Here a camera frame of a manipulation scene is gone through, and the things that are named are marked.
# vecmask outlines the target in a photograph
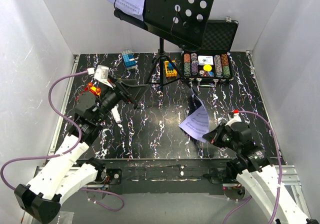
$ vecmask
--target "white panel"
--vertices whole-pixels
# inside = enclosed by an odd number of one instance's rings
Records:
[[[279,0],[214,0],[210,19],[239,21],[232,51],[253,50]]]
[[[280,0],[253,62],[284,158],[294,164],[311,216],[319,214],[320,0]]]
[[[240,22],[233,51],[252,50],[279,0],[214,0],[210,19]],[[156,52],[159,38],[114,17],[106,0],[44,0],[74,54]],[[166,43],[167,52],[180,49]]]
[[[129,24],[106,0],[44,0],[73,54],[131,49]]]
[[[70,73],[73,56],[43,0],[1,0],[0,5],[0,166],[19,157],[48,153],[58,116],[48,90]],[[60,107],[67,82],[57,86]],[[10,184],[27,183],[39,161],[16,162],[5,170]],[[23,211],[0,181],[1,223],[20,223]]]

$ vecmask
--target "black marble table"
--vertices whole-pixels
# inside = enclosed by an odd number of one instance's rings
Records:
[[[181,54],[170,53],[170,58],[181,65]],[[82,54],[76,72],[97,65],[110,68],[109,75],[122,79],[137,79],[143,84],[151,69],[153,53],[136,53],[137,69],[126,70],[120,54]],[[194,88],[205,102],[210,119],[210,128],[215,128],[221,121],[227,121],[228,112],[239,109],[254,111],[267,118],[258,86],[245,52],[231,52],[234,60],[232,67],[234,79],[230,83],[217,84],[215,88]],[[153,81],[160,78],[160,69]],[[76,97],[84,90],[88,82],[94,82],[92,76],[75,77],[66,115],[74,115]],[[134,110],[133,105],[119,103],[118,111],[122,118],[120,124],[115,123],[111,114],[102,124],[103,130],[99,138],[81,157],[88,159],[203,159],[233,158],[235,154],[229,149],[219,149],[209,143],[190,138],[179,124],[196,109],[191,98],[191,91],[180,80],[165,86],[151,85],[140,101],[140,108]],[[254,141],[262,145],[270,157],[276,157],[275,144],[267,126],[252,115],[242,115],[242,120],[251,127]],[[61,145],[69,125],[64,121],[60,130],[57,148]]]

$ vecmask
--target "metal bracket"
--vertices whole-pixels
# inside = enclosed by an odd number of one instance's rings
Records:
[[[293,192],[295,203],[310,218],[310,213],[309,213],[304,195],[302,193],[301,186],[292,185],[291,189]]]
[[[80,58],[79,55],[75,56],[74,63],[73,63],[72,70],[71,70],[70,74],[75,74],[76,73],[77,67],[78,67],[79,58]],[[67,103],[68,103],[68,100],[69,100],[69,96],[70,96],[70,93],[71,93],[71,87],[72,87],[73,82],[74,82],[74,77],[69,78],[69,81],[68,81],[68,84],[66,86],[66,90],[65,90],[65,93],[64,93],[61,109],[60,109],[61,113],[65,113],[66,112]],[[61,116],[59,116],[57,124],[56,124],[56,127],[55,127],[55,130],[54,130],[52,142],[51,142],[51,145],[50,145],[50,148],[49,148],[48,156],[52,156],[56,152],[56,146],[57,146],[59,133],[60,133],[60,129],[61,129],[63,120],[64,119]]]
[[[231,23],[231,22],[232,22],[231,16],[227,16],[227,17],[225,18],[225,21],[226,21],[227,23]]]
[[[279,166],[275,166],[276,172],[279,175]],[[296,168],[294,165],[282,166],[282,181],[285,186],[301,186]]]

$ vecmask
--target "music stand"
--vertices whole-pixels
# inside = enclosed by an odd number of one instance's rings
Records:
[[[159,36],[158,53],[152,61],[152,69],[145,84],[162,87],[182,79],[190,84],[164,51],[164,39],[183,50],[195,52],[201,48],[203,35],[214,0],[145,0],[143,21],[123,13],[116,8],[114,15],[123,21]],[[179,78],[164,83],[164,60],[168,60],[180,75]],[[160,65],[160,82],[149,82]]]

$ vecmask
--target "poker chip stack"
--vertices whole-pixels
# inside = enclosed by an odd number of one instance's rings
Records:
[[[190,54],[186,53],[183,55],[183,68],[184,68],[184,76],[191,76],[191,64],[190,64]]]
[[[222,61],[223,77],[230,78],[230,68],[229,68],[229,61],[228,61],[227,54],[221,55],[221,61]]]
[[[219,55],[215,55],[213,59],[214,59],[214,67],[215,67],[215,76],[217,78],[222,78],[223,69],[222,69],[221,58]]]
[[[198,65],[199,65],[197,54],[191,53],[190,59],[191,59],[191,74],[193,76],[196,76],[198,75]]]

